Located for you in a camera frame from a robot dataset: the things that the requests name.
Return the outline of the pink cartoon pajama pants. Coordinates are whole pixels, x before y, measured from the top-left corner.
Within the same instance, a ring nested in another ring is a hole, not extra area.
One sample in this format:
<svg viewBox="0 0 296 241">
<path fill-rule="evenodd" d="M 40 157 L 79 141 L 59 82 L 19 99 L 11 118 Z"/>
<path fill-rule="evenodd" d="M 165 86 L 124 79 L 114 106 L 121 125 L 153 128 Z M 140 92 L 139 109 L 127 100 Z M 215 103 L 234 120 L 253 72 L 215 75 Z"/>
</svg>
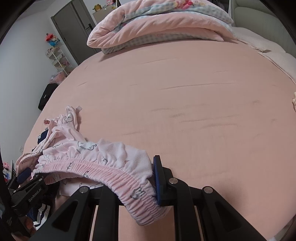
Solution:
<svg viewBox="0 0 296 241">
<path fill-rule="evenodd" d="M 83 184 L 107 186 L 138 225 L 149 225 L 169 211 L 157 203 L 152 163 L 145 150 L 100 139 L 94 143 L 78 132 L 77 110 L 45 119 L 46 137 L 16 161 L 17 174 L 26 168 L 44 173 L 46 184 L 62 182 L 63 195 L 72 195 Z"/>
</svg>

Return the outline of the navy striped garment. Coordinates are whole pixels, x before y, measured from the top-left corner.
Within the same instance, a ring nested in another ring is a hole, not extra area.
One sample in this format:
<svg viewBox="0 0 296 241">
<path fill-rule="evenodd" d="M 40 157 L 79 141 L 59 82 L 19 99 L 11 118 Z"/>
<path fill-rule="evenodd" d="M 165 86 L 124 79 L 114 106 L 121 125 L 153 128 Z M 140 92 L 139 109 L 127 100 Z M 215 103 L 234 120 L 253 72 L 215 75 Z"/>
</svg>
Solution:
<svg viewBox="0 0 296 241">
<path fill-rule="evenodd" d="M 55 199 L 59 190 L 59 186 L 59 182 L 46 185 L 46 193 L 27 213 L 27 216 L 33 221 L 33 225 L 35 226 L 36 230 L 38 230 L 53 214 Z"/>
</svg>

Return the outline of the black backpack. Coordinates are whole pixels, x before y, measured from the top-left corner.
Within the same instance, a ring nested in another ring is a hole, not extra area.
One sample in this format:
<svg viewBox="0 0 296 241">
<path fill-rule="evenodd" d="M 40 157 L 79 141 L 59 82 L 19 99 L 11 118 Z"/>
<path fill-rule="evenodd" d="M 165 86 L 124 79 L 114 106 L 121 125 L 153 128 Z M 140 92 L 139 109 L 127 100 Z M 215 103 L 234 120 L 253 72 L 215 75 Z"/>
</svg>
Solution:
<svg viewBox="0 0 296 241">
<path fill-rule="evenodd" d="M 53 94 L 53 92 L 56 90 L 57 87 L 58 87 L 58 84 L 56 83 L 50 83 L 46 86 L 38 104 L 39 110 L 44 109 L 45 105 L 47 104 L 51 95 Z"/>
</svg>

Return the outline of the pink bed sheet mattress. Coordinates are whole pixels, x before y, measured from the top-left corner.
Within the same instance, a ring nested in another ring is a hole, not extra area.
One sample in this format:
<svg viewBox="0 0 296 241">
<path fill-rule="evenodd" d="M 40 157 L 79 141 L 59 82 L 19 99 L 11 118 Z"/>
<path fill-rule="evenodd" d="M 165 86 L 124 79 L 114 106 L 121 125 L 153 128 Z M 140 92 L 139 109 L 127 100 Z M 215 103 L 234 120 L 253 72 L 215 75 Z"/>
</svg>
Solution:
<svg viewBox="0 0 296 241">
<path fill-rule="evenodd" d="M 213 187 L 265 238 L 295 215 L 295 84 L 243 43 L 186 40 L 85 60 L 43 121 L 81 107 L 79 132 L 160 155 L 188 185 Z"/>
</svg>

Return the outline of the white shelf rack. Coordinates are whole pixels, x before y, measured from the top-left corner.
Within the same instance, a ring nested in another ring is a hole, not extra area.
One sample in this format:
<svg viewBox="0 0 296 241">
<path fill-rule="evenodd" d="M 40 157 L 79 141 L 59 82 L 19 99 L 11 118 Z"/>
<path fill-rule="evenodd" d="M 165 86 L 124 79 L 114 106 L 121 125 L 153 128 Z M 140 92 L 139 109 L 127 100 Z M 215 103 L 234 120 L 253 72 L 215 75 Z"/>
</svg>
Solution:
<svg viewBox="0 0 296 241">
<path fill-rule="evenodd" d="M 73 67 L 60 47 L 48 49 L 46 56 L 58 73 L 63 72 L 68 76 L 72 72 Z"/>
</svg>

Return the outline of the colourful plush toy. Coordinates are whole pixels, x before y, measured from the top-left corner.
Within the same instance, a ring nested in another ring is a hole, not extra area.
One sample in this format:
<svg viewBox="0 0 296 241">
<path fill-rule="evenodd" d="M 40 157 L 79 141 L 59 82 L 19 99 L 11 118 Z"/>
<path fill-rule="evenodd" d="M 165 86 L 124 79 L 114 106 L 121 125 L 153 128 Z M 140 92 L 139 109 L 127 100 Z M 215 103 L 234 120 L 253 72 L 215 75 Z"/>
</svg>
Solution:
<svg viewBox="0 0 296 241">
<path fill-rule="evenodd" d="M 60 39 L 57 38 L 54 34 L 46 33 L 45 41 L 52 47 L 55 47 L 59 42 Z"/>
</svg>

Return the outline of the grey door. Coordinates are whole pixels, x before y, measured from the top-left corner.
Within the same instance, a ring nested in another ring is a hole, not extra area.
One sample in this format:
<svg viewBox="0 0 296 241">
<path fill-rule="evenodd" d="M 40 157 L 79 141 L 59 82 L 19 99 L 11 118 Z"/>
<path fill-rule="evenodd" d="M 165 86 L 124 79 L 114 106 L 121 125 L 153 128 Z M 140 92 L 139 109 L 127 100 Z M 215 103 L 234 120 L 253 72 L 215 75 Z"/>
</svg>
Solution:
<svg viewBox="0 0 296 241">
<path fill-rule="evenodd" d="M 83 1 L 70 1 L 51 20 L 78 65 L 101 51 L 86 44 L 95 24 Z"/>
</svg>

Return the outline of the beige pillow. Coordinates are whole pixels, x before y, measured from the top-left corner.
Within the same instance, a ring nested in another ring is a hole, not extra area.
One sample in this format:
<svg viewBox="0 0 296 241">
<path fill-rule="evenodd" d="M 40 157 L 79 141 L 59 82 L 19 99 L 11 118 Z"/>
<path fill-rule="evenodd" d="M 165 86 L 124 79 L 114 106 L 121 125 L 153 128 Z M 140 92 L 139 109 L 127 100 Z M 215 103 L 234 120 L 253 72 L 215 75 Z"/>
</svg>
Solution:
<svg viewBox="0 0 296 241">
<path fill-rule="evenodd" d="M 270 41 L 246 28 L 231 27 L 237 40 L 255 49 L 271 61 L 295 83 L 295 57 L 284 51 L 277 43 Z"/>
</svg>

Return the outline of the grey shoe cabinet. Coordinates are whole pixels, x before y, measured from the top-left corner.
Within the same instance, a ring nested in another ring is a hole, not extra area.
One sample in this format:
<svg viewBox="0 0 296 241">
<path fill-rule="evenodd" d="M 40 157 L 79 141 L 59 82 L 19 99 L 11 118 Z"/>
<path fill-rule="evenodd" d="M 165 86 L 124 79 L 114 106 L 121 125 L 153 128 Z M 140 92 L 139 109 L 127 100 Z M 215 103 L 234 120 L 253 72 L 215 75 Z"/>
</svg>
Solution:
<svg viewBox="0 0 296 241">
<path fill-rule="evenodd" d="M 113 10 L 115 10 L 117 7 L 116 5 L 110 5 L 105 8 L 100 9 L 99 11 L 96 11 L 93 13 L 93 18 L 95 19 L 96 23 L 98 24 L 100 21 L 102 21 L 109 13 L 111 13 Z"/>
</svg>

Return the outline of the pink folded quilt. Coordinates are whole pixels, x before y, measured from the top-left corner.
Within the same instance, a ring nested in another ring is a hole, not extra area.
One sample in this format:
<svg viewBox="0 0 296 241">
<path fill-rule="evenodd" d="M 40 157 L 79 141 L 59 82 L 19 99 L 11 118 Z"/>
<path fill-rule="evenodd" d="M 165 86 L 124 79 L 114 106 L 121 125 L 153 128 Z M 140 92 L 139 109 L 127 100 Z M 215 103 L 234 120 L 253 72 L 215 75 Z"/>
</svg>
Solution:
<svg viewBox="0 0 296 241">
<path fill-rule="evenodd" d="M 130 1 L 95 26 L 87 45 L 111 54 L 184 39 L 224 42 L 236 39 L 232 23 L 226 11 L 209 1 Z"/>
</svg>

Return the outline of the green bed headboard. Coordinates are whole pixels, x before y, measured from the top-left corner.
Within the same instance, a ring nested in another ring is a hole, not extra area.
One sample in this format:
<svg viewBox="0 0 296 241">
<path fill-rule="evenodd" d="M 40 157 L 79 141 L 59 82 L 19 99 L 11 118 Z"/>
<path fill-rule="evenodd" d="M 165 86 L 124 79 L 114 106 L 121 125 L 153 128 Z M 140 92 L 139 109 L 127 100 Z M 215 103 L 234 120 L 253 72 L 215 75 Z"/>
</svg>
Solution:
<svg viewBox="0 0 296 241">
<path fill-rule="evenodd" d="M 229 1 L 229 15 L 241 27 L 279 44 L 295 56 L 295 43 L 281 21 L 261 1 Z"/>
</svg>

